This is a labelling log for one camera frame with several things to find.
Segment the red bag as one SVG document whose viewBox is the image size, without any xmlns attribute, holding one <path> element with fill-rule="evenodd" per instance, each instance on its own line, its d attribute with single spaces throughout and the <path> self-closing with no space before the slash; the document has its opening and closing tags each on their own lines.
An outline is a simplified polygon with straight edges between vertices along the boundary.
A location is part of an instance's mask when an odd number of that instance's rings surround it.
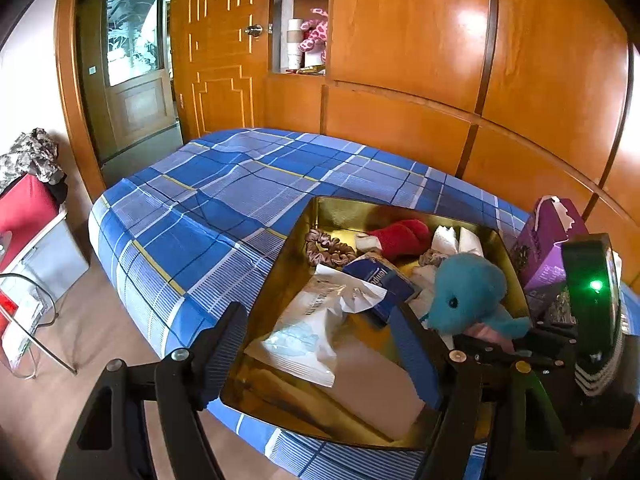
<svg viewBox="0 0 640 480">
<path fill-rule="evenodd" d="M 1 232 L 12 234 L 11 243 L 2 259 L 6 267 L 27 244 L 58 215 L 58 203 L 46 186 L 31 174 L 21 177 L 1 196 Z"/>
</svg>

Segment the blue plush dolphin toy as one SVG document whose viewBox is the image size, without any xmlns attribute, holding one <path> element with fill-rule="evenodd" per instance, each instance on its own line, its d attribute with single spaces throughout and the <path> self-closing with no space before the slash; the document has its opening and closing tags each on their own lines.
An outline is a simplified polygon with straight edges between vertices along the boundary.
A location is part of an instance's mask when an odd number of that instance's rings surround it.
<svg viewBox="0 0 640 480">
<path fill-rule="evenodd" d="M 532 324 L 529 318 L 514 318 L 503 307 L 507 291 L 506 276 L 498 266 L 468 252 L 453 255 L 435 273 L 427 327 L 454 336 L 482 323 L 503 338 L 522 338 Z"/>
</svg>

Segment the purple tissue box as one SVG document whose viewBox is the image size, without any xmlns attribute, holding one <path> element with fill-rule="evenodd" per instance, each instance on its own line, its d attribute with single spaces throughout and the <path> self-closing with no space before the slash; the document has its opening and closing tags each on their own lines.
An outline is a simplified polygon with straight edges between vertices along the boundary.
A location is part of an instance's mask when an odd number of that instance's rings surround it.
<svg viewBox="0 0 640 480">
<path fill-rule="evenodd" d="M 588 230 L 568 198 L 542 196 L 511 248 L 511 259 L 536 320 L 565 286 L 562 245 Z"/>
</svg>

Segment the wooden door with glass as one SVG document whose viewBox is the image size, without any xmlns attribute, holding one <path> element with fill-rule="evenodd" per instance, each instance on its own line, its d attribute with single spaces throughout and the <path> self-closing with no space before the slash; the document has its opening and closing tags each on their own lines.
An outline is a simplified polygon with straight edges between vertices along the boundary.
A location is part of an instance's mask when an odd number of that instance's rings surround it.
<svg viewBox="0 0 640 480">
<path fill-rule="evenodd" d="M 101 165 L 171 127 L 170 0 L 77 0 L 80 90 Z"/>
</svg>

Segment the blue plaid bed sheet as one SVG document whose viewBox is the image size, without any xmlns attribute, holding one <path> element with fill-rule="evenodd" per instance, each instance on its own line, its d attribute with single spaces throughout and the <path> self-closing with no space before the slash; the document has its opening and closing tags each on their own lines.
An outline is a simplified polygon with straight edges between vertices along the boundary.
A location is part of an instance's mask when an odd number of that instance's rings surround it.
<svg viewBox="0 0 640 480">
<path fill-rule="evenodd" d="M 452 214 L 513 235 L 523 211 L 450 174 L 370 146 L 268 128 L 203 136 L 94 203 L 91 245 L 160 356 L 188 346 L 232 302 L 251 308 L 316 198 Z"/>
</svg>

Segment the blue small carton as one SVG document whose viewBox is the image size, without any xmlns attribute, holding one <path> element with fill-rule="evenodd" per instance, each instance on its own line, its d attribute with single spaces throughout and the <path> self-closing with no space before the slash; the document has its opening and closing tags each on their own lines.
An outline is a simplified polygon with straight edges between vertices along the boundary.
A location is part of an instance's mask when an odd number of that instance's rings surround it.
<svg viewBox="0 0 640 480">
<path fill-rule="evenodd" d="M 385 297 L 372 309 L 372 316 L 378 324 L 387 324 L 394 307 L 413 299 L 421 291 L 418 285 L 377 252 L 368 252 L 352 260 L 343 271 L 386 290 Z"/>
</svg>

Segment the patterned grey cloth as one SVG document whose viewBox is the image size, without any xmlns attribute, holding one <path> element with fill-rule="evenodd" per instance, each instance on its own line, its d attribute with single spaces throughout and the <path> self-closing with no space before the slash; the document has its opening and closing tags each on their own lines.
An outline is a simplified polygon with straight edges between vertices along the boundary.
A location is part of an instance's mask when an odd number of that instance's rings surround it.
<svg viewBox="0 0 640 480">
<path fill-rule="evenodd" d="M 21 133 L 9 151 L 1 155 L 0 164 L 1 192 L 26 174 L 50 185 L 66 176 L 58 163 L 58 142 L 41 128 Z"/>
</svg>

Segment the gold metal box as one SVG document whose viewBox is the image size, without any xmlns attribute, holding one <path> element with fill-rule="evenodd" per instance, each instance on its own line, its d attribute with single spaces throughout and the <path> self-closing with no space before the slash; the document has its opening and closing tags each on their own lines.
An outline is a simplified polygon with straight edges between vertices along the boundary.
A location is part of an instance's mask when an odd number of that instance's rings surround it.
<svg viewBox="0 0 640 480">
<path fill-rule="evenodd" d="M 411 219 L 429 229 L 474 233 L 484 255 L 506 276 L 506 310 L 527 314 L 497 231 L 396 206 L 318 196 L 295 222 L 250 309 L 222 402 L 306 437 L 369 448 L 420 448 L 435 411 L 416 393 L 390 326 L 376 317 L 383 285 L 313 266 L 306 249 L 312 230 L 352 244 L 365 228 Z"/>
</svg>

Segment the white folded tissue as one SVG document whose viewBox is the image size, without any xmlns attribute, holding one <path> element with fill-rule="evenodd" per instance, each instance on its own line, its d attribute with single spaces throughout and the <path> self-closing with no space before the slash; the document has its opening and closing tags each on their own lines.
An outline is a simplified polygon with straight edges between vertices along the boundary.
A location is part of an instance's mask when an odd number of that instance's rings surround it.
<svg viewBox="0 0 640 480">
<path fill-rule="evenodd" d="M 431 248 L 442 255 L 473 254 L 484 256 L 480 239 L 472 231 L 463 226 L 439 226 L 433 235 Z"/>
</svg>

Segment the red plush slipper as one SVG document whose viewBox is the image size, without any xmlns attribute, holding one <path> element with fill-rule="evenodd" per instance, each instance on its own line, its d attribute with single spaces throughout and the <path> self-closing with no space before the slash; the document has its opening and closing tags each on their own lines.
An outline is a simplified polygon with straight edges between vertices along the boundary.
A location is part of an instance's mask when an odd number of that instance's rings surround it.
<svg viewBox="0 0 640 480">
<path fill-rule="evenodd" d="M 404 257 L 419 257 L 432 244 L 432 233 L 418 219 L 400 220 L 370 232 L 358 233 L 355 238 L 358 252 L 376 250 L 383 258 L 395 261 Z"/>
</svg>

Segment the orange wooden wardrobe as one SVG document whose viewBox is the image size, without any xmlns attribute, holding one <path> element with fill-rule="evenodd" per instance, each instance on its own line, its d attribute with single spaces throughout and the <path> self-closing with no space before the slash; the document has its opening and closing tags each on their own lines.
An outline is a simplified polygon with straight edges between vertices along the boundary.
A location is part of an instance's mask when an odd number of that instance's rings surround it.
<svg viewBox="0 0 640 480">
<path fill-rule="evenodd" d="M 329 13 L 326 62 L 298 50 Z M 522 209 L 567 197 L 639 283 L 639 47 L 605 0 L 172 0 L 184 134 L 308 131 Z"/>
</svg>

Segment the pink spotted plush toy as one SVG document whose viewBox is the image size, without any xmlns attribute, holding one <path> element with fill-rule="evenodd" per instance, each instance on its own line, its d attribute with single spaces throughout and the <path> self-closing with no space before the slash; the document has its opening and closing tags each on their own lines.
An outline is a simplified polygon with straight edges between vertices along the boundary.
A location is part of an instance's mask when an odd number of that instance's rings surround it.
<svg viewBox="0 0 640 480">
<path fill-rule="evenodd" d="M 311 55 L 311 66 L 323 65 L 326 62 L 326 42 L 328 41 L 329 13 L 321 8 L 310 10 L 314 18 L 303 21 L 300 30 L 303 40 L 298 50 L 303 55 Z"/>
</svg>

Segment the white plastic wipes pack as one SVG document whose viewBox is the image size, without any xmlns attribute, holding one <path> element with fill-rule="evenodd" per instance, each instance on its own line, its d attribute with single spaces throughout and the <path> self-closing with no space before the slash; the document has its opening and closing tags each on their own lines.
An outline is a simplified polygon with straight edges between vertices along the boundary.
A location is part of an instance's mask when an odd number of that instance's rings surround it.
<svg viewBox="0 0 640 480">
<path fill-rule="evenodd" d="M 319 264 L 271 332 L 254 339 L 244 353 L 281 372 L 331 388 L 338 329 L 347 315 L 373 309 L 385 293 L 380 286 Z"/>
</svg>

